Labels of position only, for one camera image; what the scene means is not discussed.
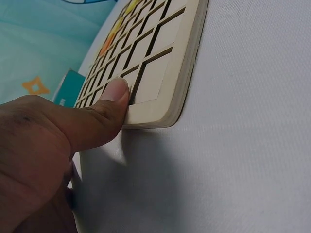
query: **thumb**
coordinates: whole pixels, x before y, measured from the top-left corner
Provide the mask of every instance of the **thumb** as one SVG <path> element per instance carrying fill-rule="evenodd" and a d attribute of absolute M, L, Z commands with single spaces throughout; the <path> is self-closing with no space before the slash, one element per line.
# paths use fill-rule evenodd
<path fill-rule="evenodd" d="M 54 124 L 66 135 L 71 153 L 101 146 L 119 133 L 129 102 L 125 79 L 111 81 L 100 100 L 88 108 L 54 109 Z"/>

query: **fabric texture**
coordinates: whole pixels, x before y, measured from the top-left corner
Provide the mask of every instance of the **fabric texture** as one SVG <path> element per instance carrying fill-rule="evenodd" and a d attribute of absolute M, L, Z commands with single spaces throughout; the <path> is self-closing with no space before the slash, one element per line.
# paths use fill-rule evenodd
<path fill-rule="evenodd" d="M 178 122 L 75 158 L 81 232 L 309 233 L 310 9 L 210 0 Z"/>

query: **teal box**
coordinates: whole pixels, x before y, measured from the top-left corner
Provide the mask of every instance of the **teal box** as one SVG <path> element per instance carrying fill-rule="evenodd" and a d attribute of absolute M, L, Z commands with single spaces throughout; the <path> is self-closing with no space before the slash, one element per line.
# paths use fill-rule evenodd
<path fill-rule="evenodd" d="M 63 77 L 54 95 L 53 102 L 65 107 L 74 107 L 84 80 L 85 77 L 83 75 L 69 70 Z"/>

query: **blue bedding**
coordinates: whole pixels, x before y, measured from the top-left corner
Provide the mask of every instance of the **blue bedding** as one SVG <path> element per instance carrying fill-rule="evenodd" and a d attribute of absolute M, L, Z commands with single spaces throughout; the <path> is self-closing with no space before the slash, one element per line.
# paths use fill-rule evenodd
<path fill-rule="evenodd" d="M 0 103 L 26 94 L 52 99 L 63 75 L 78 70 L 113 0 L 0 1 Z"/>

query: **wooden board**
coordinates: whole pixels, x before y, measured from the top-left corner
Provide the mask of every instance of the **wooden board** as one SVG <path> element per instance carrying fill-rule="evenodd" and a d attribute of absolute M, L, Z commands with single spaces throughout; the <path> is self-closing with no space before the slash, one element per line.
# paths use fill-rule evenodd
<path fill-rule="evenodd" d="M 76 107 L 94 104 L 117 77 L 131 91 L 124 129 L 176 123 L 198 51 L 208 0 L 131 0 L 94 59 Z"/>

